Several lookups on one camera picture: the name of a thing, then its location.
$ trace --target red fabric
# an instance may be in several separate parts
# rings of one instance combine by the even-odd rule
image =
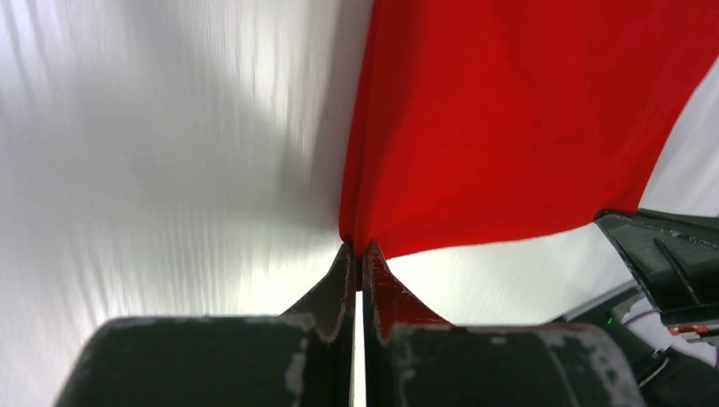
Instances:
[[[376,0],[341,235],[393,257],[635,210],[717,53],[717,0]]]

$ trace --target red cloth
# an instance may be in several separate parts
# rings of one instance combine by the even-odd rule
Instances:
[[[388,257],[637,208],[717,0],[376,0],[340,233]]]

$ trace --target folded red cloth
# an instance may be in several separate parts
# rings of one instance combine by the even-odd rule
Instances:
[[[340,233],[394,257],[635,210],[718,53],[716,0],[376,0]]]

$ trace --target white surface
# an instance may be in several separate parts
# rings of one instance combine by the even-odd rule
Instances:
[[[0,405],[49,404],[111,317],[277,313],[326,272],[370,0],[0,6]],[[719,212],[713,78],[650,207]],[[390,265],[465,323],[628,278],[591,226]]]

